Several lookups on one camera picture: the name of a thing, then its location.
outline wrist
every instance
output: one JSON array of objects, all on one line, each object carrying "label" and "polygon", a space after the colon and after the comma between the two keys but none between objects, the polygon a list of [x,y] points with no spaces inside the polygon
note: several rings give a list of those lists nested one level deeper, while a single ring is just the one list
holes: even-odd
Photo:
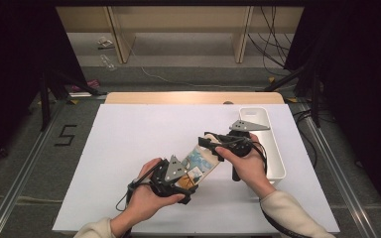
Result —
[{"label": "wrist", "polygon": [[247,185],[252,188],[252,190],[259,196],[259,198],[264,198],[275,191],[275,188],[271,183],[265,178],[260,180],[255,180],[248,182]]},{"label": "wrist", "polygon": [[110,220],[110,229],[115,237],[121,237],[126,231],[139,222],[134,213],[126,209]]}]

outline white table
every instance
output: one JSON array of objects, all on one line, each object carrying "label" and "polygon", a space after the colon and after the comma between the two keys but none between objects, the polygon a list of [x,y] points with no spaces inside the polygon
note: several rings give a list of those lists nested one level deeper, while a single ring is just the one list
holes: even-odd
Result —
[{"label": "white table", "polygon": [[[338,226],[287,105],[101,105],[75,175],[54,226],[77,231],[87,222],[114,217],[126,185],[147,161],[179,159],[197,137],[226,134],[241,107],[268,110],[287,175],[277,189],[291,193],[328,232]],[[259,235],[277,233],[264,218],[258,199],[242,182],[231,179],[231,165],[220,164],[191,196],[133,228],[134,235]]]}]

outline white sleeve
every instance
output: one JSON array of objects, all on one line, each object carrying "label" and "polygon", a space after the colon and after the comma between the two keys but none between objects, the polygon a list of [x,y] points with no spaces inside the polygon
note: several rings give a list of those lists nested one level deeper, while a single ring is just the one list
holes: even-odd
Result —
[{"label": "white sleeve", "polygon": [[317,224],[294,197],[284,191],[276,190],[263,198],[261,207],[271,225],[288,237],[334,237]]},{"label": "white sleeve", "polygon": [[110,218],[84,225],[74,238],[115,238],[110,228]]}]

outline hand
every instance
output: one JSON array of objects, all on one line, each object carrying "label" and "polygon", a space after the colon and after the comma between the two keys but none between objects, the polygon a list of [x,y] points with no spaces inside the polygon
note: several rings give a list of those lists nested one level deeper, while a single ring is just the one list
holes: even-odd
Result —
[{"label": "hand", "polygon": [[[259,143],[258,137],[250,134],[250,139],[255,142],[255,146],[258,146],[259,150],[262,151],[262,148],[256,144],[256,142]],[[259,197],[263,198],[275,190],[265,175],[264,163],[261,156],[254,149],[252,149],[247,156],[242,158],[237,157],[223,147],[217,147],[215,151],[236,168],[240,178],[245,181]]]},{"label": "hand", "polygon": [[[138,178],[142,177],[160,160],[160,158],[153,159],[145,164],[139,172]],[[140,185],[133,192],[125,211],[111,220],[110,227],[112,233],[118,237],[139,222],[150,219],[160,208],[175,204],[183,198],[185,198],[183,194],[159,197],[153,193],[149,185]]]}]

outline wooden edge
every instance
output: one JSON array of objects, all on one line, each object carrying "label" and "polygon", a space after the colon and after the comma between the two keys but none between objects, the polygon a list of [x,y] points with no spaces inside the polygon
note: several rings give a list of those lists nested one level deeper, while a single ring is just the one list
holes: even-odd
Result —
[{"label": "wooden edge", "polygon": [[111,92],[105,104],[284,104],[278,92]]}]

